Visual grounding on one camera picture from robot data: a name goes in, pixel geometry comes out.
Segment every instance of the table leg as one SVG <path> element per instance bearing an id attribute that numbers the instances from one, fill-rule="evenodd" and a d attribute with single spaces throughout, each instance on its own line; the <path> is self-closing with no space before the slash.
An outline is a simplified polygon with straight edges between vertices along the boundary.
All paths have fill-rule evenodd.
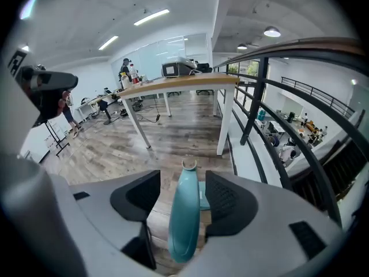
<path id="1" fill-rule="evenodd" d="M 218 107 L 218 89 L 214 90 L 214 102 L 213 102 L 213 116 L 217 115 L 217 107 Z"/>
<path id="2" fill-rule="evenodd" d="M 80 112 L 80 115 L 81 115 L 82 121 L 83 121 L 83 122 L 85 122 L 85 121 L 86 121 L 86 119 L 85 119 L 85 117 L 84 117 L 84 116 L 83 116 L 83 114 L 82 114 L 81 108 L 78 108 L 78 112 Z"/>
<path id="3" fill-rule="evenodd" d="M 165 101 L 165 106 L 167 107 L 168 116 L 170 117 L 172 114 L 171 114 L 171 109 L 169 108 L 168 96 L 166 93 L 164 93 L 164 101 Z"/>
<path id="4" fill-rule="evenodd" d="M 224 144 L 227 138 L 229 123 L 231 121 L 231 115 L 232 115 L 234 94 L 235 94 L 235 89 L 228 89 L 225 91 L 224 112 L 223 112 L 223 119 L 221 122 L 219 142 L 218 142 L 218 147 L 217 147 L 217 155 L 219 156 L 223 154 Z"/>
<path id="5" fill-rule="evenodd" d="M 143 141 L 146 144 L 146 147 L 150 148 L 151 145 L 150 145 L 148 139 L 146 138 L 146 135 L 145 135 L 139 121 L 137 120 L 136 113 L 133 111 L 132 106 L 130 104 L 128 104 L 126 99 L 123 99 L 123 104 L 125 106 L 125 109 L 128 113 L 128 116 L 131 119 L 131 122 L 132 122 L 135 130 L 137 131 L 138 135 L 143 139 Z"/>

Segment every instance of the ceiling light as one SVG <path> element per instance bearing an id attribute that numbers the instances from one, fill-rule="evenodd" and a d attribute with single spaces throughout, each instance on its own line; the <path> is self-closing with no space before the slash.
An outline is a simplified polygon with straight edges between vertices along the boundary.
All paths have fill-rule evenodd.
<path id="1" fill-rule="evenodd" d="M 245 44 L 240 44 L 237 46 L 237 49 L 247 49 Z"/>
<path id="2" fill-rule="evenodd" d="M 134 25 L 141 25 L 141 24 L 143 24 L 144 22 L 151 20 L 152 18 L 155 18 L 155 17 L 161 16 L 162 14 L 166 14 L 166 13 L 168 13 L 168 12 L 169 12 L 169 10 L 168 10 L 168 9 L 165 9 L 165 10 L 162 10 L 162 11 L 160 11 L 160 12 L 157 12 L 157 13 L 151 14 L 150 16 L 147 16 L 147 17 L 143 18 L 142 20 L 137 21 L 136 23 L 134 23 Z"/>
<path id="3" fill-rule="evenodd" d="M 31 15 L 33 4 L 35 4 L 35 2 L 36 0 L 28 0 L 27 3 L 23 6 L 20 14 L 21 20 L 24 20 Z"/>
<path id="4" fill-rule="evenodd" d="M 275 27 L 267 27 L 264 31 L 264 35 L 268 37 L 279 37 L 281 32 Z"/>
<path id="5" fill-rule="evenodd" d="M 113 36 L 109 40 L 107 40 L 100 48 L 99 50 L 103 50 L 105 47 L 107 47 L 110 43 L 112 43 L 118 36 Z"/>
<path id="6" fill-rule="evenodd" d="M 187 41 L 188 38 L 184 38 L 184 39 L 178 39 L 178 40 L 173 40 L 173 41 L 169 41 L 168 43 L 174 43 L 174 42 L 180 42 L 180 41 Z"/>

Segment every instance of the cable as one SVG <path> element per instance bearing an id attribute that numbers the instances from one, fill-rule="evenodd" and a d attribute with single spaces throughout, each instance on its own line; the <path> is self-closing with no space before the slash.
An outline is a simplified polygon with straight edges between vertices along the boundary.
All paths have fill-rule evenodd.
<path id="1" fill-rule="evenodd" d="M 151 122 L 151 123 L 156 123 L 158 120 L 159 120 L 159 118 L 160 118 L 160 114 L 159 114 L 159 110 L 158 110 L 158 108 L 157 108 L 157 104 L 156 104 L 156 99 L 154 98 L 154 102 L 155 102 L 155 108 L 156 108 L 156 111 L 157 111 L 157 116 L 156 116 L 156 120 L 155 120 L 155 122 L 154 121 L 151 121 L 151 120 L 149 120 L 149 119 L 147 119 L 147 118 L 145 118 L 145 117 L 143 117 L 141 114 L 136 114 L 137 116 L 140 116 L 140 119 L 138 119 L 138 121 L 141 121 L 141 120 L 143 120 L 143 119 L 145 119 L 145 120 L 147 120 L 147 121 L 149 121 L 149 122 Z M 150 110 L 144 110 L 144 108 L 142 108 L 141 110 L 144 110 L 144 111 L 151 111 L 154 107 L 152 107 L 152 106 L 149 106 L 151 109 Z"/>
<path id="2" fill-rule="evenodd" d="M 151 121 L 151 120 L 149 120 L 149 119 L 147 119 L 147 118 L 143 117 L 141 114 L 136 114 L 136 115 L 141 117 L 140 119 L 137 119 L 137 121 L 141 121 L 141 120 L 145 119 L 145 120 L 147 120 L 147 121 L 149 121 L 149 122 L 151 122 L 151 123 L 156 123 L 156 122 L 157 122 L 157 120 L 158 120 L 158 118 L 156 118 L 157 120 L 156 120 L 155 122 L 153 122 L 153 121 Z"/>

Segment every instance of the wooden floor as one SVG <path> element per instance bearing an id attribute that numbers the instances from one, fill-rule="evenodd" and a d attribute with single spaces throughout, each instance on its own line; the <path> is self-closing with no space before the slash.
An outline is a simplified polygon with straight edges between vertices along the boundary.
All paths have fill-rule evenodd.
<path id="1" fill-rule="evenodd" d="M 158 123 L 145 119 L 140 122 L 151 143 L 150 149 L 146 149 L 128 117 L 105 126 L 106 116 L 100 113 L 98 118 L 83 124 L 85 130 L 76 139 L 67 138 L 70 146 L 59 154 L 60 158 L 51 153 L 42 163 L 49 172 L 62 175 L 71 185 L 159 169 L 161 191 L 148 217 L 148 226 L 152 233 L 157 271 L 163 275 L 175 274 L 184 267 L 184 264 L 177 264 L 170 258 L 167 245 L 171 205 L 182 171 L 182 159 L 191 156 L 197 160 L 200 181 L 205 180 L 206 170 L 233 173 L 227 143 L 223 155 L 216 155 L 221 118 L 219 112 L 216 117 L 212 114 L 213 96 L 182 92 L 168 100 L 172 117 L 167 116 L 161 95 L 157 100 Z M 155 121 L 154 100 L 147 99 L 142 104 L 149 111 L 141 110 L 138 114 Z M 121 108 L 114 103 L 108 110 L 119 113 Z M 202 211 L 198 250 L 204 245 L 205 227 L 210 221 L 210 211 Z"/>

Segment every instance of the metal railing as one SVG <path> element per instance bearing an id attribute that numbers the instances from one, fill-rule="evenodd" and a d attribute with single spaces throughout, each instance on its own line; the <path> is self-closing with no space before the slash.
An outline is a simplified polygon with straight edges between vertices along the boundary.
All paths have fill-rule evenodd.
<path id="1" fill-rule="evenodd" d="M 363 73 L 366 76 L 369 76 L 369 68 L 364 59 L 364 52 L 362 51 L 358 42 L 354 40 L 348 39 L 339 39 L 339 38 L 312 38 L 312 39 L 303 39 L 303 40 L 296 40 L 287 43 L 280 43 L 275 44 L 273 46 L 267 46 L 263 48 L 259 48 L 258 50 L 251 51 L 249 53 L 245 53 L 238 57 L 229 59 L 218 66 L 214 67 L 214 72 L 217 68 L 219 72 L 219 67 L 226 66 L 226 74 L 235 74 L 237 76 L 242 77 L 249 77 L 253 78 L 257 81 L 254 94 L 251 95 L 248 92 L 236 87 L 237 93 L 241 92 L 246 96 L 251 98 L 253 101 L 251 103 L 250 112 L 247 112 L 242 106 L 237 98 L 234 98 L 235 103 L 240 107 L 242 112 L 248 117 L 248 121 L 246 126 L 244 126 L 239 117 L 236 117 L 236 112 L 233 111 L 233 114 L 236 117 L 238 124 L 240 125 L 241 129 L 243 130 L 243 135 L 240 140 L 241 145 L 245 145 L 247 142 L 248 145 L 252 145 L 250 139 L 248 138 L 251 129 L 254 128 L 262 137 L 265 147 L 268 150 L 271 159 L 278 170 L 281 176 L 281 184 L 283 188 L 292 189 L 291 182 L 285 172 L 281 164 L 281 160 L 279 159 L 276 151 L 267 141 L 264 134 L 261 132 L 260 128 L 255 124 L 255 119 L 258 114 L 258 110 L 262 107 L 268 114 L 272 116 L 280 126 L 290 135 L 290 137 L 294 140 L 296 145 L 299 147 L 303 155 L 305 156 L 306 160 L 308 161 L 314 175 L 316 178 L 317 186 L 319 187 L 319 191 L 322 195 L 322 200 L 325 209 L 328 212 L 328 215 L 337 222 L 337 224 L 341 225 L 341 217 L 340 212 L 338 210 L 337 201 L 335 194 L 332 189 L 332 185 L 321 166 L 318 159 L 315 155 L 311 152 L 307 144 L 304 140 L 298 135 L 291 125 L 282 119 L 275 111 L 273 111 L 269 106 L 261 101 L 266 84 L 273 85 L 275 87 L 279 87 L 283 90 L 286 90 L 315 106 L 323 113 L 325 113 L 328 117 L 330 117 L 333 121 L 335 121 L 343 130 L 346 131 L 347 135 L 353 140 L 353 142 L 357 145 L 358 149 L 362 152 L 363 156 L 367 161 L 369 161 L 369 142 L 363 137 L 363 135 L 355 128 L 353 124 L 351 124 L 347 118 L 348 114 L 352 114 L 353 110 L 349 107 L 344 107 L 344 111 L 340 111 L 337 109 L 337 106 L 341 107 L 341 102 L 336 102 L 335 98 L 333 100 L 327 101 L 326 95 L 324 92 L 316 89 L 304 90 L 300 87 L 295 87 L 297 85 L 297 81 L 291 85 L 291 83 L 287 84 L 286 82 L 276 82 L 266 78 L 268 62 L 270 57 L 291 57 L 291 58 L 303 58 L 303 59 L 312 59 L 316 61 L 324 61 L 333 63 L 340 66 L 345 66 L 352 70 L 357 70 L 360 73 Z M 258 76 L 243 75 L 239 73 L 229 73 L 229 64 L 237 63 L 241 61 L 248 61 L 250 59 L 260 59 Z M 267 183 L 266 178 L 263 176 L 265 174 L 258 157 L 258 154 L 253 146 L 250 146 L 251 152 L 255 159 L 255 162 L 258 167 L 258 171 L 261 177 L 262 182 Z"/>
<path id="2" fill-rule="evenodd" d="M 294 79 L 282 77 L 282 83 L 299 89 L 303 92 L 309 93 L 311 96 L 321 100 L 322 102 L 326 103 L 331 108 L 335 109 L 341 115 L 345 116 L 349 119 L 352 114 L 355 112 L 349 106 L 341 102 L 340 100 L 336 99 L 334 96 L 329 95 L 328 93 L 321 91 L 318 88 L 312 87 L 306 83 L 302 83 L 300 81 L 296 81 Z"/>

